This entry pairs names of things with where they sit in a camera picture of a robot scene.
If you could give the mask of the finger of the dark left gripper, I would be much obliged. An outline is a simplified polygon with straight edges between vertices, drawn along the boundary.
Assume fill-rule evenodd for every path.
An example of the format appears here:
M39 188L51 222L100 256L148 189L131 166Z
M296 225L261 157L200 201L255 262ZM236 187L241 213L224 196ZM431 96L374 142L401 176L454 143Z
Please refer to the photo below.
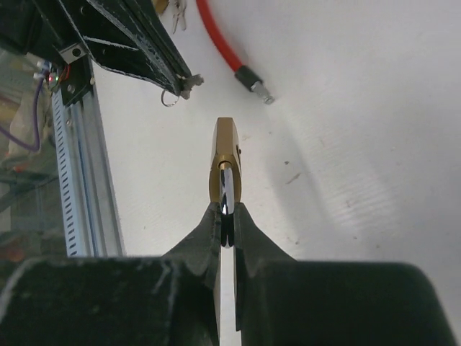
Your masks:
M137 75L155 83L182 83L192 75L151 1L109 1L107 10L143 59Z
M134 44L117 26L107 10L109 1L47 1L56 5L57 18L62 24L57 24L59 33L69 29L71 42L79 43L92 60L102 68L148 81L162 89L177 91L179 83L155 83L137 75L137 64L143 59L136 53Z

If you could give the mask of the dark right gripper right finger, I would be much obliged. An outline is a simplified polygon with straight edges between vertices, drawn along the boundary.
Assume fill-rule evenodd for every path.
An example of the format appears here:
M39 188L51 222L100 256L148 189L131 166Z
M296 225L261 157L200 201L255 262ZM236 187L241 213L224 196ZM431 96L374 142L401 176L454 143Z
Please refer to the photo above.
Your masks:
M234 212L243 345L455 345L433 285L401 262L296 260Z

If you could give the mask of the key of medium padlock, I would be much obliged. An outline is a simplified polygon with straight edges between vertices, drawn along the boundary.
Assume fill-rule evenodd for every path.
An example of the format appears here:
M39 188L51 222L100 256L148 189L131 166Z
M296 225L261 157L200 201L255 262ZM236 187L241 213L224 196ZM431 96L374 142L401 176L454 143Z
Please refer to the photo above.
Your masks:
M191 92L195 87L201 86L204 83L204 78L200 74L192 76L178 75L179 89L175 92L164 89L161 92L160 101L164 107L170 108L178 103L179 100L190 98Z

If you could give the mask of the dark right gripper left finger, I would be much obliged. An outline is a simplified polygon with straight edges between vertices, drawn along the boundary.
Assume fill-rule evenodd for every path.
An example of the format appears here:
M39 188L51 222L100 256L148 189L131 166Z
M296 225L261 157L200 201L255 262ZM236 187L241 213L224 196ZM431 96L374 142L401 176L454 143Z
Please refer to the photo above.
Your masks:
M36 257L1 292L3 345L218 345L221 217L160 257Z

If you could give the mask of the thick red cable lock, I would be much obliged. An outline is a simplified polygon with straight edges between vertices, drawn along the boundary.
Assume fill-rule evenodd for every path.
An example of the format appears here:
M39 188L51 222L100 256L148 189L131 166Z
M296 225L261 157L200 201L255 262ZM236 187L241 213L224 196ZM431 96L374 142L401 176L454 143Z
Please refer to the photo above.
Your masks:
M221 32L217 21L212 14L209 1L196 0L196 4L208 36L212 40L213 45L216 47L223 60L233 72L234 77L250 93L254 93L258 98L260 98L264 104L272 104L275 101L275 98L266 88L263 79L253 69L243 63Z

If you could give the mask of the medium brass padlock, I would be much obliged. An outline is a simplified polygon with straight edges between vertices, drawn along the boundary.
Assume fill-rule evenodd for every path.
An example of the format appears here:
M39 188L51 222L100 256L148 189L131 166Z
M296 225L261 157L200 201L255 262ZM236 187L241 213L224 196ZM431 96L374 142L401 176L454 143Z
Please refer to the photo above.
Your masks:
M212 140L209 196L218 204L223 217L221 244L227 248L235 242L233 214L241 201L241 191L241 149L236 124L231 117L219 117Z

